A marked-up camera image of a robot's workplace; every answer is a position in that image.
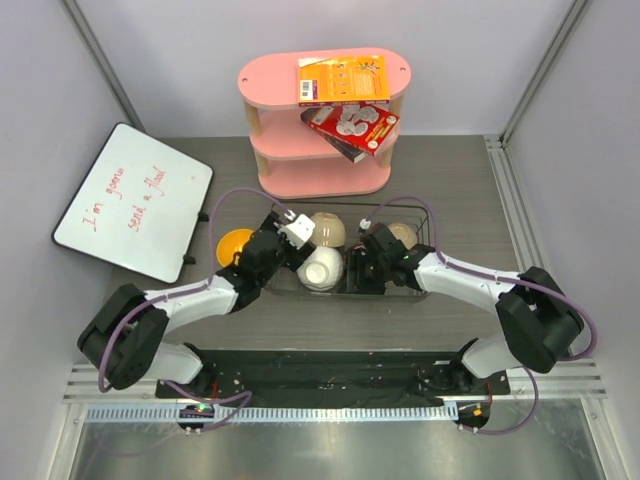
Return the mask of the black wire dish rack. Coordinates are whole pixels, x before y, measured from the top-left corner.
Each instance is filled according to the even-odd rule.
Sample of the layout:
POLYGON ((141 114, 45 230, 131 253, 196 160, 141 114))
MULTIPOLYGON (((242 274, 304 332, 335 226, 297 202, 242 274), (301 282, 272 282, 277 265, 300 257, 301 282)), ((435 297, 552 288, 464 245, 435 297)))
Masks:
MULTIPOLYGON (((338 251, 341 253, 344 262, 343 275, 338 284, 331 290, 322 293, 325 297, 350 298, 350 299, 393 299, 403 302, 419 302, 423 300, 427 294, 425 292, 414 291, 407 287, 396 287, 392 283, 387 285, 385 293, 367 293, 367 294, 346 294, 344 292, 345 279, 345 256, 347 249, 357 243, 360 243, 360 233, 358 232, 358 224, 361 219, 369 216, 377 206, 372 202, 359 201, 328 201, 328 200, 295 200, 290 203, 294 211, 303 213, 308 216, 316 212, 330 212, 338 215, 343 221, 346 230, 346 243, 338 251)), ((415 230, 418 242, 428 245, 431 240, 430 220, 427 211, 417 205, 408 203, 395 203, 384 207, 374 215, 376 223, 404 223, 415 230)))

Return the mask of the yellow bowl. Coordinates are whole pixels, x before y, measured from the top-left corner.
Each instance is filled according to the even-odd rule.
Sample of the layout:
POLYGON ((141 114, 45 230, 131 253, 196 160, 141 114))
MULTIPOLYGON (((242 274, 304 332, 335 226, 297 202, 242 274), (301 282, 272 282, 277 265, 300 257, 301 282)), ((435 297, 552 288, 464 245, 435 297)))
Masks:
POLYGON ((229 266, 235 262, 236 255, 242 252, 253 233, 252 229, 238 228, 222 236, 215 249, 216 260, 221 267, 229 266))

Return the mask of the beige speckled bowl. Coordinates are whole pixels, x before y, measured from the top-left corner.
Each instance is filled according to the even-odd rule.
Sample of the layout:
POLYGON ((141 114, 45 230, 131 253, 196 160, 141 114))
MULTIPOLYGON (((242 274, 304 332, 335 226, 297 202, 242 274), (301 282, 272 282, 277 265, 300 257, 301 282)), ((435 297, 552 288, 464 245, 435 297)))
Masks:
POLYGON ((314 229, 310 241, 315 246, 342 248, 346 243, 346 230, 340 217, 330 212, 316 212, 310 219, 314 229))

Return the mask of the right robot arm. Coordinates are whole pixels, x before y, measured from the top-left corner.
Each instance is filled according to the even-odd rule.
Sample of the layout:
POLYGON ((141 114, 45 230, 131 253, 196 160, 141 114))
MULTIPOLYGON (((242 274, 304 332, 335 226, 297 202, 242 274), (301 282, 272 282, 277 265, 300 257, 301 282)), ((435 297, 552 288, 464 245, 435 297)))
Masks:
POLYGON ((452 362, 451 380, 460 393, 477 393, 502 370, 548 373, 571 358, 585 318, 546 270, 517 273, 456 263, 432 246, 417 243, 408 249, 387 225, 366 219, 360 222, 359 240, 364 262, 356 268, 358 286, 379 292, 392 283, 442 294, 498 318, 499 334, 468 342, 452 362))

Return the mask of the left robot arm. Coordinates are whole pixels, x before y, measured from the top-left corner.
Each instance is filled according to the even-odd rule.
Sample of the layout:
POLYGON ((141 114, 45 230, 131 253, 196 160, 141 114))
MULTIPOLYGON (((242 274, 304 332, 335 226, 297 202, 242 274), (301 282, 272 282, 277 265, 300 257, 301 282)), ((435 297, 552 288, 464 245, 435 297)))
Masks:
POLYGON ((119 287, 77 340, 99 373, 102 392, 148 378, 179 387, 190 398, 212 394, 215 369, 191 344, 165 342, 173 330, 211 316, 236 313, 256 301, 282 267, 296 269, 314 252, 314 222, 271 212, 232 262, 199 282, 167 290, 119 287))

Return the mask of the white ribbed bowl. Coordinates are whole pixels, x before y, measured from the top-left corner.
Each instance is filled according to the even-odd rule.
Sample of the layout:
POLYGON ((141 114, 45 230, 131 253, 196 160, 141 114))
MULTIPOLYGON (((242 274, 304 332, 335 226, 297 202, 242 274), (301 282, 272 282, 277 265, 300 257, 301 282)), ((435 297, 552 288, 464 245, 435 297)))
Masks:
POLYGON ((340 252, 331 247, 319 246, 297 269, 298 279, 306 288, 324 292, 334 288, 344 271, 340 252))

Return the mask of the tan bowl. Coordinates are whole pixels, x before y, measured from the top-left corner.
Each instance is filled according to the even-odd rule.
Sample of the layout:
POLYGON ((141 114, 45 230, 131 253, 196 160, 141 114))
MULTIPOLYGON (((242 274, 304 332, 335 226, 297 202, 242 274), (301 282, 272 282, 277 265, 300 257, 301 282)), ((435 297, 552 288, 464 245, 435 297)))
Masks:
POLYGON ((418 237, 414 229, 404 223, 390 223, 387 225, 393 236, 400 240, 407 249, 413 248, 418 243, 418 237))

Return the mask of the pink three-tier shelf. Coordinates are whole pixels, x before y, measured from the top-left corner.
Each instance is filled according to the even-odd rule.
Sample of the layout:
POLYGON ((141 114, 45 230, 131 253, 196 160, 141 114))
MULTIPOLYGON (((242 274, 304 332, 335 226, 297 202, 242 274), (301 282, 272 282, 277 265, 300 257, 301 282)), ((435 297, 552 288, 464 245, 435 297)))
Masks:
POLYGON ((391 176, 393 133, 381 152, 353 163, 300 119, 298 61, 341 55, 380 55, 391 87, 390 110, 402 110, 411 68, 401 55, 380 47, 272 53, 247 63, 238 75, 261 187, 281 199, 370 194, 391 176))

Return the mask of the red book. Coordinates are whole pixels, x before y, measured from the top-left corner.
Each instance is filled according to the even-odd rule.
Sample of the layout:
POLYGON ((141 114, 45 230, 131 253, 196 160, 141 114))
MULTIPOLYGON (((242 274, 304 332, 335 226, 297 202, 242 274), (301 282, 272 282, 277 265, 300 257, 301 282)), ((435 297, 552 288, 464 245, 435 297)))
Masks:
POLYGON ((312 107, 303 110, 300 118, 352 163, 375 156, 400 124, 398 115, 358 104, 312 107))

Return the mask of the white dry-erase board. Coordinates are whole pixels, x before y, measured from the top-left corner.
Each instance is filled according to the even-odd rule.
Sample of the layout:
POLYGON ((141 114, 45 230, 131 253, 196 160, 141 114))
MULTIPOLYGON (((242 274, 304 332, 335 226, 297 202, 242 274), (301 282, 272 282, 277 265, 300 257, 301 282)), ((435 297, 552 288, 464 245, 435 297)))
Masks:
POLYGON ((55 244, 173 284, 213 169, 118 123, 53 230, 55 244))

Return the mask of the orange book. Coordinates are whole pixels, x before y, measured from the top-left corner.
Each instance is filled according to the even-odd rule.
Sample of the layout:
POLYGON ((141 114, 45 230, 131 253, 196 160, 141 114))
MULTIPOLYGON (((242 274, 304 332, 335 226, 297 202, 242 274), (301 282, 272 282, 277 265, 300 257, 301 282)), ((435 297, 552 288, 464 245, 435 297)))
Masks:
POLYGON ((299 106, 385 104, 391 98, 380 55, 301 58, 297 79, 299 106))

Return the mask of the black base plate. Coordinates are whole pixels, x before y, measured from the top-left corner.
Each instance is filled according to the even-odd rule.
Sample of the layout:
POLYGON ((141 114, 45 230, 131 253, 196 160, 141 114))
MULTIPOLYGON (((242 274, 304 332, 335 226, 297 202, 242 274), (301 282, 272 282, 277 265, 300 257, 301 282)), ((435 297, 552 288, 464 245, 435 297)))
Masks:
POLYGON ((454 352, 205 350, 208 394, 252 392, 265 408, 343 409, 436 406, 444 396, 511 393, 505 371, 487 380, 449 376, 454 352))

